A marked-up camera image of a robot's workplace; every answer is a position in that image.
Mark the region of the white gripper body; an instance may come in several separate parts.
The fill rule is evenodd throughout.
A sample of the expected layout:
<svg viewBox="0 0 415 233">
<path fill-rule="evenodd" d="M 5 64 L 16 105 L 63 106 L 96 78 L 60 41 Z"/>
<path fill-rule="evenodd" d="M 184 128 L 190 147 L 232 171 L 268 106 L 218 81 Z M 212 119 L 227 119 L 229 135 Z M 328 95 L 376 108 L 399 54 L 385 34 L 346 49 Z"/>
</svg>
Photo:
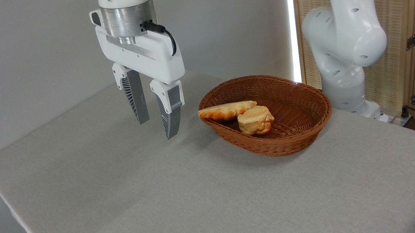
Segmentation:
<svg viewBox="0 0 415 233">
<path fill-rule="evenodd" d="M 181 52 L 177 50 L 173 55 L 172 41 L 167 35 L 152 31 L 136 36 L 133 44 L 126 44 L 108 35 L 101 13 L 90 12 L 90 20 L 103 54 L 112 62 L 168 85 L 185 74 Z"/>
</svg>

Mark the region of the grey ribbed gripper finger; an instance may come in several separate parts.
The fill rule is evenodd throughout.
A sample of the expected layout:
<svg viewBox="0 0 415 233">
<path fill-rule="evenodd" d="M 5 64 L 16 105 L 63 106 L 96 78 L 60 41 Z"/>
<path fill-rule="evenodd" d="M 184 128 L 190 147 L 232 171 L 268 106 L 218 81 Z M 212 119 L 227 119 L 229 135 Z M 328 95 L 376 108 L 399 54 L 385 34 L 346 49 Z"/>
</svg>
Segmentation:
<svg viewBox="0 0 415 233">
<path fill-rule="evenodd" d="M 139 72 L 119 63 L 113 63 L 112 71 L 116 85 L 125 93 L 137 121 L 144 124 L 150 117 Z"/>
<path fill-rule="evenodd" d="M 153 79 L 150 88 L 156 95 L 166 138 L 176 136 L 180 127 L 181 107 L 185 105 L 181 81 L 165 84 Z"/>
</svg>

